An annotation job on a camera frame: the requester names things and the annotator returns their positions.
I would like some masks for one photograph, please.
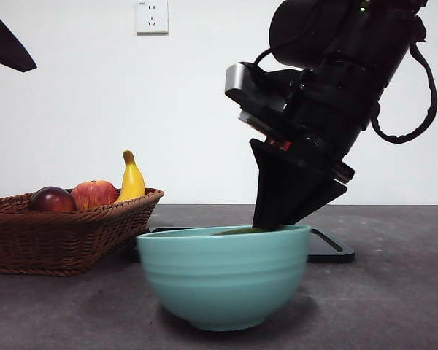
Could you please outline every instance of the dark red apple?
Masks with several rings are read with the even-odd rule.
[[[72,211],[77,210],[77,207],[68,191],[60,187],[47,186],[31,196],[29,210]]]
[[[117,189],[106,180],[82,182],[72,191],[71,196],[78,210],[96,208],[113,203],[118,196]]]

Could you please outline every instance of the banana stem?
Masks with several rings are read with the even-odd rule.
[[[132,164],[134,163],[134,156],[131,151],[123,151],[123,159],[125,160],[125,164]]]

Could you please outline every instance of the electrical socket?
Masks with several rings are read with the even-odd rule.
[[[136,8],[136,27],[139,35],[169,33],[167,0],[139,0]]]

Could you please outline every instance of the bowl rim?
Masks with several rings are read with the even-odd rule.
[[[137,236],[137,240],[166,240],[166,239],[173,239],[173,240],[185,240],[185,239],[235,239],[237,237],[254,237],[254,236],[270,236],[270,235],[276,235],[278,233],[287,233],[288,231],[291,230],[298,230],[298,231],[302,231],[302,230],[308,230],[308,233],[310,234],[311,231],[311,227],[309,225],[304,225],[304,224],[285,224],[285,225],[280,225],[280,228],[284,228],[283,230],[274,230],[274,231],[265,231],[265,232],[255,232],[255,233],[240,233],[237,235],[216,235],[214,236],[213,234],[209,234],[209,235],[203,235],[203,236],[160,236],[160,235],[165,235],[166,233],[169,232],[174,232],[174,233],[181,233],[181,232],[185,232],[185,231],[201,231],[201,230],[210,230],[210,229],[215,229],[215,228],[220,228],[220,229],[224,229],[224,230],[228,230],[228,229],[238,229],[238,228],[251,228],[252,225],[229,225],[229,226],[204,226],[204,227],[192,227],[192,228],[184,228],[184,229],[180,229],[180,230],[165,230],[162,232],[152,232],[152,233],[144,233],[141,235]]]

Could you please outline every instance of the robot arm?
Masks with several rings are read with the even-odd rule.
[[[274,14],[270,49],[227,70],[226,95],[240,119],[266,135],[250,141],[259,168],[253,227],[295,223],[347,191],[354,170],[342,162],[372,122],[385,140],[414,139],[434,119],[437,93],[418,51],[426,30],[416,15],[426,0],[286,0]],[[387,136],[378,101],[407,51],[425,67],[431,108],[405,136]],[[302,67],[265,72],[268,53]]]
[[[37,66],[24,46],[0,20],[0,64],[18,71],[30,71]]]

